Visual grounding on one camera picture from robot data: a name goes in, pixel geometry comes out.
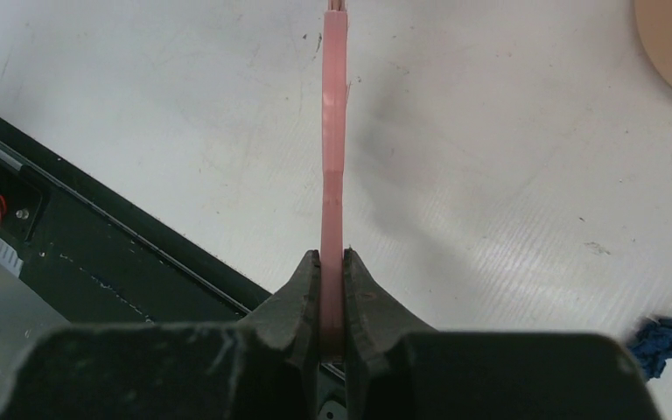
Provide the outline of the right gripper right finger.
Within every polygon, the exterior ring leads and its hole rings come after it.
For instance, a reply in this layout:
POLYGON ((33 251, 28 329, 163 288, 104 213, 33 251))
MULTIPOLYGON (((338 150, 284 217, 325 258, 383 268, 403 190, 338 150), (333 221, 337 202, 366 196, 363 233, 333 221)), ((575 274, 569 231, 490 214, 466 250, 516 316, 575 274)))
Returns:
POLYGON ((383 289, 351 248, 344 251, 343 280, 347 377, 396 371, 404 363, 402 339, 436 331, 383 289))

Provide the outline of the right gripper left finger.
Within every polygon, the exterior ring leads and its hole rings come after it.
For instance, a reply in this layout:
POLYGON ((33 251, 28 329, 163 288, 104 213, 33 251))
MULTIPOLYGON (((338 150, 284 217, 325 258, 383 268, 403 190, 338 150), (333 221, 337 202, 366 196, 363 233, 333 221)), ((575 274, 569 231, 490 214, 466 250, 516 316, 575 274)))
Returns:
POLYGON ((308 250, 290 279, 237 323, 258 348, 301 371, 319 366, 319 252, 308 250))

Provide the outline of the pink hand brush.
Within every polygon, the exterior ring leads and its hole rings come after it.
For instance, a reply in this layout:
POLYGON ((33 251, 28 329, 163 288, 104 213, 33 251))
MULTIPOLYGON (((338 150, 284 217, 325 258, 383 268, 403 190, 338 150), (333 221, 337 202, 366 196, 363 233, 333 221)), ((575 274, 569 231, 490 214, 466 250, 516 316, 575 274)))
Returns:
POLYGON ((319 348, 322 361, 341 361, 345 351, 343 286, 343 183, 347 126, 345 1, 329 1, 322 32, 322 212, 320 238, 319 348))

